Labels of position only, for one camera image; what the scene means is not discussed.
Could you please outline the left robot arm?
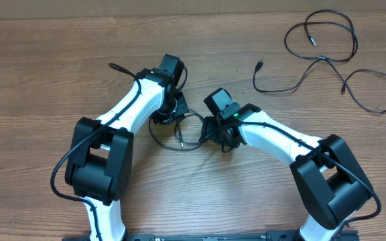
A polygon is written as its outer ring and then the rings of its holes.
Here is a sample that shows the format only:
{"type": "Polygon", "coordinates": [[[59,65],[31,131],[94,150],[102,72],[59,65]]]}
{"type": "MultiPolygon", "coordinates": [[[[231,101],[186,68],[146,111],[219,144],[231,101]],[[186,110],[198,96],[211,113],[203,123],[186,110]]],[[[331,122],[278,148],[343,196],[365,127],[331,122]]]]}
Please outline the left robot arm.
{"type": "Polygon", "coordinates": [[[158,68],[132,75],[132,89],[109,112],[76,123],[65,182],[87,208],[85,240],[124,238],[120,199],[131,177],[134,136],[148,118],[167,125],[186,113],[179,83],[186,72],[181,59],[166,54],[158,68]]]}

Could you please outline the black cable pulled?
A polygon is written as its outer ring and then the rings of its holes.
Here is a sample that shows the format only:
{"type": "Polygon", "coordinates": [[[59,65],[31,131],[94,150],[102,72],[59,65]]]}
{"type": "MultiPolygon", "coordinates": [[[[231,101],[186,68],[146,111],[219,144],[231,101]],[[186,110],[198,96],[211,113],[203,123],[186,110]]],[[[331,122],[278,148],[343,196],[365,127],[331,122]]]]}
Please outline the black cable pulled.
{"type": "Polygon", "coordinates": [[[359,37],[348,13],[330,9],[291,13],[282,28],[281,48],[286,62],[342,64],[358,55],[359,37]]]}

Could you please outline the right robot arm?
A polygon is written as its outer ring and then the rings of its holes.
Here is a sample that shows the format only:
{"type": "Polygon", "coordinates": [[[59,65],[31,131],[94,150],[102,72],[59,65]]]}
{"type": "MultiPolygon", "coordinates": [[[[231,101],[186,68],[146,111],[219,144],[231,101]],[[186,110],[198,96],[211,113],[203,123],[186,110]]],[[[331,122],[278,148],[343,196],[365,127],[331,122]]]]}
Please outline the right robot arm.
{"type": "Polygon", "coordinates": [[[222,151],[241,144],[256,147],[291,170],[308,217],[297,230],[267,231],[264,240],[359,239],[358,232],[345,228],[376,194],[344,139],[299,133],[253,104],[240,106],[223,88],[204,103],[212,114],[205,119],[203,140],[220,143],[222,151]]]}

